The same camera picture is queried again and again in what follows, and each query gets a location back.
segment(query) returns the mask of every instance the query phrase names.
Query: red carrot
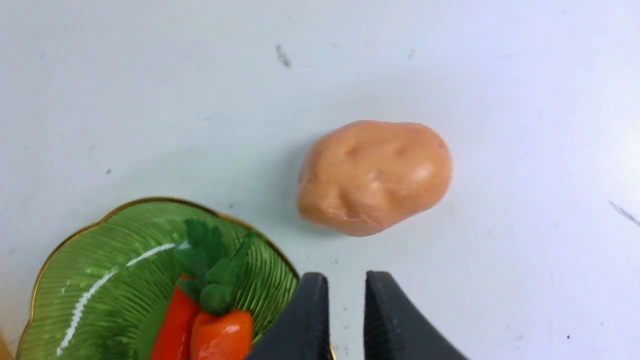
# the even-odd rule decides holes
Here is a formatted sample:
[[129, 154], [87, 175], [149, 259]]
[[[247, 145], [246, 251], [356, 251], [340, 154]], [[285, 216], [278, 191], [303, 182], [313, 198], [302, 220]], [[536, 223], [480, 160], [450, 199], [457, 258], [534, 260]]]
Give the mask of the red carrot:
[[193, 322], [199, 312], [200, 306], [176, 286], [150, 360], [189, 360]]

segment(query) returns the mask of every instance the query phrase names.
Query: white table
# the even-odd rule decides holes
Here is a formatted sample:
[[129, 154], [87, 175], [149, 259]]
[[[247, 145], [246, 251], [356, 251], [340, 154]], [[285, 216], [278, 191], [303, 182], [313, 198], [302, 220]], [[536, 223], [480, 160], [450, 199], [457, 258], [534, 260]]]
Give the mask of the white table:
[[[358, 119], [433, 127], [454, 181], [384, 233], [327, 236], [296, 215], [298, 167]], [[339, 359], [362, 359], [369, 269], [471, 360], [640, 358], [640, 228], [610, 204], [640, 216], [637, 0], [3, 1], [0, 165], [13, 348], [62, 239], [167, 195], [324, 272]]]

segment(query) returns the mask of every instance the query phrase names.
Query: green plate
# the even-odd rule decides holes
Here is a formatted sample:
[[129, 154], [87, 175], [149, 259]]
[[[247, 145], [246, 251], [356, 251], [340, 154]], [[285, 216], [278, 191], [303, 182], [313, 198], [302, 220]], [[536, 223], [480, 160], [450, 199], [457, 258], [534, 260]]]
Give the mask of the green plate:
[[[49, 256], [34, 286], [17, 359], [146, 360], [178, 278], [172, 249], [185, 239], [187, 218], [218, 225], [227, 252], [253, 229], [184, 200], [120, 206]], [[252, 313], [254, 342], [287, 305], [299, 278], [266, 237], [252, 247], [236, 308]]]

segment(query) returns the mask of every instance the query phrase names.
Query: clay carrot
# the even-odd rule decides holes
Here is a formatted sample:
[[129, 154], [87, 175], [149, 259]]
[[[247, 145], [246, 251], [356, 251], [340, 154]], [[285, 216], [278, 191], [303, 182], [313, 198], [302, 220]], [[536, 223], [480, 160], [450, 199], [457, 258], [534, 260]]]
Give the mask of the clay carrot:
[[176, 287], [150, 360], [189, 360], [189, 345], [200, 306]]
[[255, 233], [225, 256], [222, 233], [203, 222], [186, 222], [188, 244], [176, 251], [179, 268], [194, 276], [180, 280], [184, 293], [197, 301], [202, 312], [191, 333], [191, 360], [242, 360], [251, 350], [253, 320], [249, 312], [233, 309], [238, 280]]
[[175, 250], [175, 265], [181, 273], [164, 321], [154, 344], [150, 360], [189, 360], [193, 322], [200, 312], [203, 279], [211, 267], [225, 254], [222, 233], [205, 222], [185, 220], [187, 241]]
[[221, 318], [201, 312], [193, 323], [191, 360], [243, 360], [251, 351], [251, 314], [231, 310]]

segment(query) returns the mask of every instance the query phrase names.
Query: potato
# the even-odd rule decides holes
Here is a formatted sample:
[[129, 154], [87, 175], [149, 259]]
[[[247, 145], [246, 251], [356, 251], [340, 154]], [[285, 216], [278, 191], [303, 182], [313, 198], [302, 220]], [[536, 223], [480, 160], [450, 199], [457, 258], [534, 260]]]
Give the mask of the potato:
[[447, 145], [429, 127], [356, 121], [311, 146], [296, 205], [312, 223], [373, 235], [437, 204], [451, 171]]

